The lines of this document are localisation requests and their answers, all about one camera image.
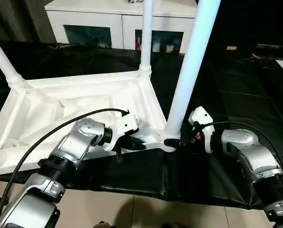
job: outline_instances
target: black cable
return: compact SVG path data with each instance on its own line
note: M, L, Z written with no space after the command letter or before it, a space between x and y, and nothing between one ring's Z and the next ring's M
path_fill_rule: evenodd
M96 110L96 111L92 111L83 115L80 115L76 118L73 118L71 120L66 121L65 123L59 125L58 127L56 127L55 129L51 130L50 132L48 132L46 135L44 135L42 138L40 138L38 141L36 141L36 143L34 143L29 150L23 155L23 157L21 158L21 160L19 161L19 163L17 164L16 168L14 169L12 176L4 190L3 196L1 198L0 201L0 215L2 214L3 211L3 205L4 205L4 201L7 199L8 197L8 193L10 191L11 185L14 181L14 178L16 177L17 172L19 171L19 169L21 168L23 162L26 160L26 158L28 157L28 155L30 155L30 153L41 143L43 142L45 139L47 139L49 136L51 136L53 133L55 133L56 131L60 130L62 127L65 127L66 125L71 124L72 122L75 122L81 118L87 117L89 115L93 115L93 114L97 114L97 113L101 113L101 112L107 112L107 111L115 111L115 112L121 112L122 116L128 114L129 112L121 110L121 109L117 109L117 108L105 108L105 109L100 109L100 110Z
M219 121L219 122L212 122L212 123L206 123L206 124L202 124L200 125L200 129L204 129L205 127L207 126L211 126L211 125L218 125L218 124L237 124L237 125L241 125L241 126L245 126L245 127L249 127L251 128L252 130L255 130L257 132L259 132L267 141L268 143L271 145L271 147L273 148L278 160L279 160L279 163L280 163L280 166L283 170L283 162L282 162L282 158L280 156L280 154L278 153L274 143L271 141L271 139L264 133L262 132L260 129L256 128L256 127L253 127L252 125L249 125L247 123L242 123L242 122L237 122L237 121Z

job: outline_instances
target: robotic arm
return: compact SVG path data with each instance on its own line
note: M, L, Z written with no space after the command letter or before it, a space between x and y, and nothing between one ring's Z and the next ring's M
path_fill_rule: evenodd
M224 154L239 161L245 177L264 203L268 219L276 223L276 228L283 228L283 170L280 164L259 143L257 135L249 130L223 130L218 133L213 125L199 128L212 121L202 107L191 113L192 142L201 143L207 153L219 147ZM31 175L22 191L4 209L0 228L54 228L60 216L56 204L60 202L66 184L75 174L89 147L101 146L105 151L119 152L117 144L125 142L123 136L137 129L137 121L132 114L119 118L109 128L90 118L77 121L49 157L40 160L39 172ZM165 145L178 147L185 143L178 139L167 139ZM140 144L136 150L145 149L142 146Z
M89 147L98 145L111 151L120 137L137 129L133 114L119 118L109 128L91 118L76 121L49 157L39 161L39 172L31 175L21 192L4 209L0 228L54 228L60 216L56 204Z
M196 108L189 117L193 130L212 121L202 107ZM223 130L220 134L212 125L202 129L201 134L207 153L212 152L212 147L219 147L242 165L246 178L264 204L269 221L275 222L276 228L283 228L283 170L271 152L259 143L257 135L241 129ZM195 138L201 139L200 132L195 132Z

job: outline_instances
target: black tablecloth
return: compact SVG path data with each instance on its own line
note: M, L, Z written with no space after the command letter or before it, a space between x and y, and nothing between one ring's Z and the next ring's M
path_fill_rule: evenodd
M140 52L91 49L72 45L2 43L7 56L25 79L137 70ZM152 54L152 84L167 117L183 57ZM0 109L9 93L0 71ZM251 124L265 132L283 157L283 70L275 61L214 57L203 61L187 116L203 106L215 121ZM185 120L182 137L189 124ZM239 126L217 126L221 128ZM271 149L259 135L260 141ZM18 174L24 183L34 173ZM1 175L7 181L10 175ZM261 202L243 180L238 163L219 151L183 148L173 153L159 149L82 162L67 188L145 195L163 200L261 208Z

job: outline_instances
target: gray tile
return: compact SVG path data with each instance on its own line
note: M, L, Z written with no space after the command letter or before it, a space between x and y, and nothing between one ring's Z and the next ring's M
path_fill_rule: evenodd
M228 228L224 207L135 196L132 228L160 228L164 223L180 223L190 228Z
M225 208L230 228L272 228L262 210L245 210L239 208Z
M101 221L118 228L131 225L133 196L110 192L66 190L58 204L57 228L92 228Z

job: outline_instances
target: cabinet door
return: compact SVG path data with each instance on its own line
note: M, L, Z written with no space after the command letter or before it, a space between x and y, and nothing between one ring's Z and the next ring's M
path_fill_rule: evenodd
M59 43L123 49L121 15L47 11Z
M153 17L152 51L185 53L193 18ZM122 16L124 49L142 47L142 16Z

